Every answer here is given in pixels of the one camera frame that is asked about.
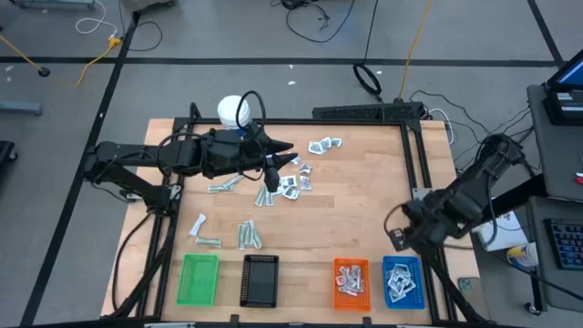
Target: wooden tabletop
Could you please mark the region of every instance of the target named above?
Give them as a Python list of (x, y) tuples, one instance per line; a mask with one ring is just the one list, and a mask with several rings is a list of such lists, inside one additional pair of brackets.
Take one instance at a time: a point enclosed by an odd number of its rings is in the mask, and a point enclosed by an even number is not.
[[(158, 144), (170, 134), (172, 119), (152, 119), (146, 144)], [(425, 153), (434, 188), (446, 187), (455, 170), (443, 122), (422, 122)], [(209, 125), (198, 125), (203, 133)], [(255, 323), (361, 323), (370, 316), (373, 323), (431, 323), (424, 310), (389, 310), (384, 302), (381, 269), (384, 255), (414, 255), (411, 250), (396, 252), (384, 233), (383, 220), (393, 206), (410, 199), (404, 151), (398, 127), (274, 125), (266, 132), (274, 139), (292, 142), (302, 163), (313, 166), (313, 190), (302, 190), (297, 200), (275, 198), (273, 207), (254, 205), (262, 182), (242, 180), (233, 192), (207, 193), (207, 186), (221, 184), (231, 178), (215, 180), (201, 176), (188, 178), (181, 202), (179, 223), (172, 252), (163, 320), (193, 322), (227, 322), (238, 314), (241, 322)], [(330, 136), (342, 138), (339, 149), (318, 156), (308, 152), (310, 140)], [(418, 185), (421, 172), (410, 134)], [(280, 170), (282, 176), (299, 175), (299, 166), (289, 164)], [(139, 168), (138, 175), (159, 184), (157, 169)], [(222, 249), (196, 245), (189, 230), (203, 213), (207, 221), (200, 237), (222, 240)], [(145, 216), (145, 207), (137, 202), (128, 206), (120, 242)], [(254, 220), (263, 248), (237, 251), (237, 226)], [(408, 225), (402, 213), (395, 213), (387, 228)], [(129, 241), (119, 267), (118, 303), (133, 289), (144, 269), (153, 220), (145, 224)], [(471, 246), (469, 237), (454, 244)], [(219, 277), (212, 307), (177, 306), (176, 296), (182, 259), (186, 253), (213, 253), (220, 257)], [(279, 255), (278, 301), (275, 309), (239, 307), (242, 260), (245, 254)], [(449, 273), (457, 283), (459, 277), (478, 277), (472, 251), (445, 250)], [(372, 311), (370, 313), (336, 312), (332, 308), (332, 260), (357, 257), (371, 263)], [(441, 283), (434, 278), (435, 293), (441, 318), (446, 318)], [(147, 313), (152, 313), (159, 279), (150, 285)], [(107, 288), (102, 313), (111, 313), (111, 282)]]

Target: plastic basket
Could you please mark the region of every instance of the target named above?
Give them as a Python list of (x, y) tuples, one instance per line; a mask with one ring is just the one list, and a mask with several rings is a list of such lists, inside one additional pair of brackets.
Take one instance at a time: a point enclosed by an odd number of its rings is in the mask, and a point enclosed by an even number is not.
[(184, 255), (176, 305), (212, 306), (218, 270), (218, 255)]
[[(403, 299), (397, 302), (391, 302), (387, 283), (389, 281), (389, 271), (393, 269), (396, 263), (405, 264), (409, 267), (411, 279), (417, 286), (407, 293)], [(424, 288), (421, 279), (421, 270), (419, 268), (419, 259), (416, 256), (384, 256), (383, 257), (383, 286), (384, 300), (389, 309), (401, 310), (421, 310), (425, 308)]]
[[(336, 285), (336, 277), (340, 275), (340, 267), (350, 267), (358, 265), (361, 267), (363, 275), (363, 292), (359, 292), (358, 296), (351, 296), (344, 292), (338, 291)], [(334, 310), (339, 311), (357, 311), (370, 312), (371, 311), (371, 274), (370, 264), (366, 259), (350, 259), (350, 258), (336, 258), (333, 262), (332, 285), (334, 290)]]

